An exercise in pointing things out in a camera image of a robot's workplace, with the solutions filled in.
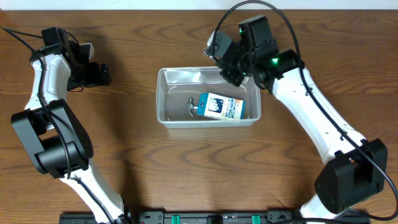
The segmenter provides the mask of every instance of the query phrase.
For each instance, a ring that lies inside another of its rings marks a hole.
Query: white background
[[[0,0],[2,10],[229,9],[242,0]],[[398,9],[398,0],[268,0],[280,9]],[[250,4],[242,9],[263,9]]]

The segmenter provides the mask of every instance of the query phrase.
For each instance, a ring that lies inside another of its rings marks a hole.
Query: green tape
[[[172,224],[180,224],[180,216],[172,215]]]
[[[251,217],[251,220],[253,221],[253,224],[260,224],[261,220],[260,220],[260,216],[259,215],[253,215]]]

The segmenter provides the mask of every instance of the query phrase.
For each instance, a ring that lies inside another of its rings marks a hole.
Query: wooden table
[[[398,11],[285,11],[303,60],[324,95],[368,139],[389,149],[398,183]],[[88,131],[104,178],[133,208],[265,210],[299,208],[315,193],[323,164],[288,109],[262,92],[262,118],[247,128],[166,129],[156,118],[157,72],[213,66],[202,55],[224,11],[3,11],[1,25],[40,34],[59,26],[95,46],[111,86],[69,93]],[[293,47],[273,12],[239,11],[222,30],[238,39],[238,22],[266,14],[280,49]],[[35,49],[42,40],[24,37]],[[0,32],[0,223],[58,223],[88,207],[59,180],[38,173],[10,125],[33,83],[30,52]],[[357,206],[390,215],[383,193]]]

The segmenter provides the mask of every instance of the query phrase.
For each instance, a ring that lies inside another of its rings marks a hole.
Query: gray plastic container
[[[245,101],[243,119],[216,120],[188,112],[188,99],[197,105],[200,94],[215,93]],[[157,120],[166,128],[217,128],[250,126],[261,117],[260,89],[251,77],[241,86],[229,84],[218,67],[162,68],[157,76]]]

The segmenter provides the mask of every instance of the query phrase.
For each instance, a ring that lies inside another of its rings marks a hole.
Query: wooden surface
[[[287,108],[262,92],[262,118],[247,128],[165,129],[156,118],[157,72],[212,66],[202,55],[224,11],[3,11],[1,25],[40,34],[59,26],[95,46],[111,86],[69,93],[88,131],[104,178],[134,208],[265,210],[299,208],[315,193],[323,164]],[[388,173],[398,183],[398,11],[286,11],[312,77],[337,111],[368,139],[389,149]],[[223,31],[269,15],[280,49],[286,26],[267,11],[234,12]],[[24,37],[35,49],[42,40]],[[30,52],[0,32],[0,223],[58,223],[62,212],[88,211],[77,194],[38,173],[10,125],[32,90]],[[360,204],[390,215],[388,186]]]

